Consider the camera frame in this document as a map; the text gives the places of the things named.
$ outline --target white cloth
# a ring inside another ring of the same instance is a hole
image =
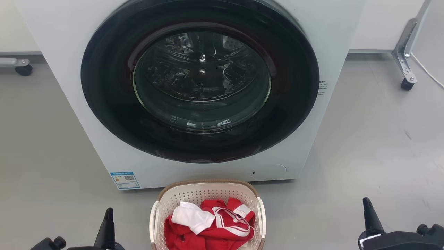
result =
[[[242,216],[242,218],[245,219],[245,217],[251,213],[251,209],[249,209],[246,205],[242,204],[240,206],[238,206],[235,210],[233,210],[233,212],[237,215]]]
[[[200,207],[189,202],[180,202],[180,205],[174,209],[173,216],[171,217],[172,222],[188,226],[195,234],[199,234],[209,228],[214,219],[213,214],[202,211]]]

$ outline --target white washing machine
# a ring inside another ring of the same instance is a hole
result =
[[[110,177],[135,189],[297,178],[364,1],[17,3]]]

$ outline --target red clothing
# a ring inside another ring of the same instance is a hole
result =
[[[228,200],[228,206],[238,208],[242,203],[234,198]],[[254,213],[243,209],[242,216],[228,209],[222,200],[205,200],[200,205],[203,211],[215,216],[210,228],[195,235],[189,227],[171,221],[169,216],[164,224],[166,245],[169,250],[237,250],[254,236]]]

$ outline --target washing machine door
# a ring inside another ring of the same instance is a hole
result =
[[[137,0],[95,32],[86,100],[115,136],[176,161],[231,161],[290,135],[319,68],[297,22],[256,0]]]

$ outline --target laundry basket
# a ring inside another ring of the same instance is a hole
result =
[[[236,198],[255,213],[254,236],[248,242],[248,250],[262,250],[265,243],[266,217],[262,200],[254,187],[244,181],[199,180],[182,181],[169,185],[160,193],[150,214],[150,239],[153,250],[168,250],[163,233],[165,219],[180,202],[200,205],[206,199]]]

